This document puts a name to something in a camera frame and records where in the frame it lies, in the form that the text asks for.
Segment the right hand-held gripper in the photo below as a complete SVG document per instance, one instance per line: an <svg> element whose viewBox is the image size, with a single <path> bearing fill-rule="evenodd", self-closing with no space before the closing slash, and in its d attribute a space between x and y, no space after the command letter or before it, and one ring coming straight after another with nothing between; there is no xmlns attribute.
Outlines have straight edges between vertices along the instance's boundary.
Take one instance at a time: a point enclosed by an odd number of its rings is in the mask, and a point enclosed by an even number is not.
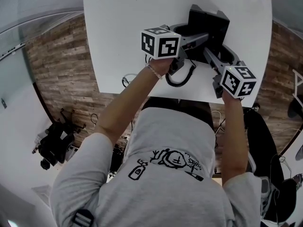
<svg viewBox="0 0 303 227"><path fill-rule="evenodd" d="M219 86L225 89L233 98L250 96L257 83L257 78L246 66L244 61L228 46L223 45L219 55L204 48L204 57L207 63L219 72Z"/></svg>

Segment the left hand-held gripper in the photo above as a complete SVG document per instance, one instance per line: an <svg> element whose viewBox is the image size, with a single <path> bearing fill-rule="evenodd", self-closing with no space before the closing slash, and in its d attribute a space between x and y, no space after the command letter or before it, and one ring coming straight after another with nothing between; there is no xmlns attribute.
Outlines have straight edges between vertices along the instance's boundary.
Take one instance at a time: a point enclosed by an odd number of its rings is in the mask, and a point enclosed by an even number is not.
<svg viewBox="0 0 303 227"><path fill-rule="evenodd" d="M169 74L175 74L184 66L188 55L183 48L184 29L187 24L173 26L162 25L141 31L141 50L153 59L173 58ZM187 49L194 49L204 44L209 38L208 33L191 35L187 38Z"/></svg>

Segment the black plastic box-shaped part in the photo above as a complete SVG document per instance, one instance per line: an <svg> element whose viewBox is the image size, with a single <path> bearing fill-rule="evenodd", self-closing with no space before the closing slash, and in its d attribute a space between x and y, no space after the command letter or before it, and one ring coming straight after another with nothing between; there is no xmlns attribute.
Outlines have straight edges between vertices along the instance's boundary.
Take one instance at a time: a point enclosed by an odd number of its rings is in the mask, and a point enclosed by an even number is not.
<svg viewBox="0 0 303 227"><path fill-rule="evenodd" d="M187 58L193 61L206 62L203 55L204 48L208 48L218 55L224 42L230 20L222 11L216 14L203 11L198 5L193 4L189 11L189 35L208 34L208 38L196 48L187 50Z"/></svg>

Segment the person's right forearm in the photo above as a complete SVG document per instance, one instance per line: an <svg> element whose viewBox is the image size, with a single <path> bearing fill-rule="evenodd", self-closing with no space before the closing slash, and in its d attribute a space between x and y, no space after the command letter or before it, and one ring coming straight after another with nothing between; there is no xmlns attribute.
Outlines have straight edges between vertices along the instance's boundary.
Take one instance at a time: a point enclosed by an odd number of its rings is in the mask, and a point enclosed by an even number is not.
<svg viewBox="0 0 303 227"><path fill-rule="evenodd" d="M243 108L239 99L223 92L225 133L222 151L222 184L246 172L248 146L246 142Z"/></svg>

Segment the person's left forearm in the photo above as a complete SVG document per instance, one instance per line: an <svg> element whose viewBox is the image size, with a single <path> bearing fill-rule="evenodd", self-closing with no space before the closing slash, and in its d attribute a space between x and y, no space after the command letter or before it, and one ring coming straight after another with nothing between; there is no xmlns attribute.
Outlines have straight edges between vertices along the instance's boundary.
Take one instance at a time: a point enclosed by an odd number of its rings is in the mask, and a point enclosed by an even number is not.
<svg viewBox="0 0 303 227"><path fill-rule="evenodd" d="M157 82L169 70L173 59L152 59L132 82L101 112L96 133L108 137L114 146Z"/></svg>

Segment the white table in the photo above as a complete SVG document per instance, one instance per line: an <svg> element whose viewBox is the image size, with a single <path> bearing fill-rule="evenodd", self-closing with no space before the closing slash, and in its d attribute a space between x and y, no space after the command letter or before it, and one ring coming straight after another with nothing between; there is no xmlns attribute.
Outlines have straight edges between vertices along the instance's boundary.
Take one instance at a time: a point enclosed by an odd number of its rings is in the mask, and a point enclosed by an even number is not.
<svg viewBox="0 0 303 227"><path fill-rule="evenodd" d="M98 88L119 94L122 78L145 66L141 31L186 23L193 4L209 12L222 11L230 20L224 44L255 74L258 81L242 105L253 105L269 54L272 0L83 0L84 15Z"/></svg>

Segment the black office chair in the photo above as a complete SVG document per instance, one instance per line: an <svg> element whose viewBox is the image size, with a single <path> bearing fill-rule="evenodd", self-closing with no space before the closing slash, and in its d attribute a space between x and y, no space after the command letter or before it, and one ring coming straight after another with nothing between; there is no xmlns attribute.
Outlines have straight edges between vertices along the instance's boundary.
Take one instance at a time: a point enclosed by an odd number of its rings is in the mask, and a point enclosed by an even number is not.
<svg viewBox="0 0 303 227"><path fill-rule="evenodd" d="M249 163L261 181L261 218L283 224L296 206L297 182L284 178L280 156L272 135L262 118L253 109L244 111L249 143Z"/></svg>
<svg viewBox="0 0 303 227"><path fill-rule="evenodd" d="M44 170L48 170L58 163L64 164L79 149L74 146L75 134L79 134L86 128L86 125L78 126L72 122L74 110L69 112L69 117L66 117L64 112L65 110L62 108L60 114L64 122L58 119L48 129L38 134L36 145L32 150L32 154L39 153L42 157L40 165Z"/></svg>

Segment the dark round table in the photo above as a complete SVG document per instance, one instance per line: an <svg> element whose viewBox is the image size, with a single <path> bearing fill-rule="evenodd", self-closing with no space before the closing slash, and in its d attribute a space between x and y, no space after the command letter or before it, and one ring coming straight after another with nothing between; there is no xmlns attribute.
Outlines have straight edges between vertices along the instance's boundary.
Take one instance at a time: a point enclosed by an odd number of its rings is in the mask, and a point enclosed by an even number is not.
<svg viewBox="0 0 303 227"><path fill-rule="evenodd" d="M303 120L303 108L297 99L293 99L289 104L287 115L289 118L295 118L299 116Z"/></svg>

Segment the grey printed t-shirt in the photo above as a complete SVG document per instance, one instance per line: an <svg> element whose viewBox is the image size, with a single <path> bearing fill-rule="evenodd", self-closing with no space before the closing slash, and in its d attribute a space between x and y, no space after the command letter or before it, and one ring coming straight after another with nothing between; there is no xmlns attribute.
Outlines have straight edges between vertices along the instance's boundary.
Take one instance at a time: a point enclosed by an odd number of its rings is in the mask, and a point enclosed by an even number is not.
<svg viewBox="0 0 303 227"><path fill-rule="evenodd" d="M124 162L107 179L113 147L94 133L59 172L49 202L58 227L76 227L81 209L93 227L260 227L261 180L252 173L223 186L212 180L215 134L188 114L146 108Z"/></svg>

